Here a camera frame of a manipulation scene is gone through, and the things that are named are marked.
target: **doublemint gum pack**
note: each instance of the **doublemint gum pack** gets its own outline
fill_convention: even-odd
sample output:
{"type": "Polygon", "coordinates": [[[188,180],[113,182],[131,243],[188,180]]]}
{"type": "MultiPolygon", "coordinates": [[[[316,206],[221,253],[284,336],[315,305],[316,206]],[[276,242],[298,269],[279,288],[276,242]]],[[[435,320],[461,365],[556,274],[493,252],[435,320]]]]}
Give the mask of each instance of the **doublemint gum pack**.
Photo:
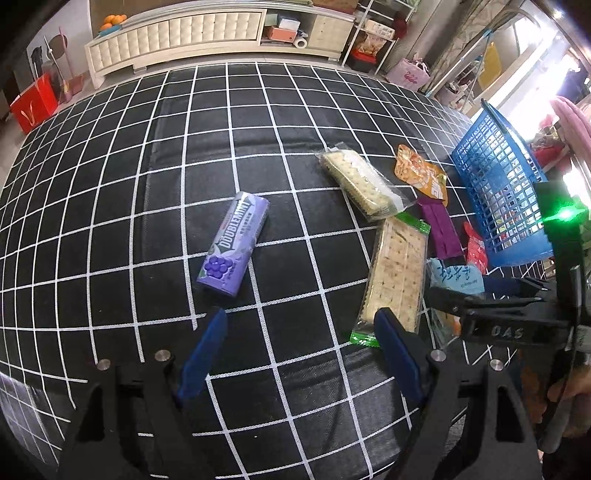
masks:
{"type": "Polygon", "coordinates": [[[238,192],[205,257],[197,281],[235,297],[261,232],[269,200],[238,192]]]}

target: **blue gripper pad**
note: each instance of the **blue gripper pad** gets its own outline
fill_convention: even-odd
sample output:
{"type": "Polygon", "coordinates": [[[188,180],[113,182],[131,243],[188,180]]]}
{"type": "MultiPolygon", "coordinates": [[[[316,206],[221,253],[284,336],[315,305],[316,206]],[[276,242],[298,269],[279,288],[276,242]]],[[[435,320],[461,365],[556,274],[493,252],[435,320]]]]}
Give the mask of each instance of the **blue gripper pad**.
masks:
{"type": "Polygon", "coordinates": [[[428,391],[423,387],[425,379],[421,377],[421,369],[407,348],[407,342],[412,342],[409,346],[413,351],[417,350],[419,353],[422,350],[424,355],[427,351],[423,341],[415,333],[404,330],[390,309],[379,309],[376,312],[374,332],[386,356],[390,373],[396,378],[402,394],[422,404],[427,398],[428,391]]]}
{"type": "Polygon", "coordinates": [[[189,400],[201,393],[205,377],[211,370],[215,356],[228,334],[228,317],[222,309],[209,312],[200,322],[209,322],[197,346],[191,351],[181,371],[177,397],[189,400]]]}

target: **pink towel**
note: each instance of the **pink towel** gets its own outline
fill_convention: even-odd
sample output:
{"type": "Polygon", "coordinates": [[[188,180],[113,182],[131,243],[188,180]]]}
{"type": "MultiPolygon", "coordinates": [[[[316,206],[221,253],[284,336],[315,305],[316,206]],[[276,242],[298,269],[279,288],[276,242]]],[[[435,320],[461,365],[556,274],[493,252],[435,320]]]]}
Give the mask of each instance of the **pink towel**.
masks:
{"type": "Polygon", "coordinates": [[[564,137],[577,158],[591,167],[591,124],[583,112],[570,100],[556,97],[550,101],[560,117],[564,137]]]}

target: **grape illustration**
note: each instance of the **grape illustration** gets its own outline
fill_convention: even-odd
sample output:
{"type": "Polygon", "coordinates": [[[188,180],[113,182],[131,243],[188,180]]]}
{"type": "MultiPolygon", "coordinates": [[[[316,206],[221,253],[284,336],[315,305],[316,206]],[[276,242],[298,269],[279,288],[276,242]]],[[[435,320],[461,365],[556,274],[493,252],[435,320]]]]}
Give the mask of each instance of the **grape illustration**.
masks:
{"type": "Polygon", "coordinates": [[[207,276],[213,278],[222,278],[224,273],[230,270],[234,262],[229,258],[216,257],[212,255],[205,263],[203,268],[207,271],[207,276]]]}

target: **black tablecloth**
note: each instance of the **black tablecloth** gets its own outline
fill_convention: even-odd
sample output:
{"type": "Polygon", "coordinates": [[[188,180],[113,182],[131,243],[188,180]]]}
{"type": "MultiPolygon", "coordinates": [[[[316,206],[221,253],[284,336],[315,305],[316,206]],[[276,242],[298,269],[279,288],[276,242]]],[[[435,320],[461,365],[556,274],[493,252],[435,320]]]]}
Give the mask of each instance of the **black tablecloth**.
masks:
{"type": "MultiPolygon", "coordinates": [[[[217,476],[357,479],[391,465],[415,407],[381,351],[348,343],[376,225],[314,153],[345,142],[413,199],[392,171],[398,145],[412,146],[447,172],[465,246],[462,223],[474,217],[449,154],[468,126],[393,85],[268,63],[146,76],[42,124],[0,198],[0,404],[19,441],[55,464],[97,360],[170,349],[218,304],[228,338],[187,408],[217,476]],[[271,206],[232,300],[195,279],[238,190],[271,206]]],[[[470,363],[508,359],[506,349],[450,348],[470,363]]],[[[164,475],[138,417],[151,471],[164,475]]]]}

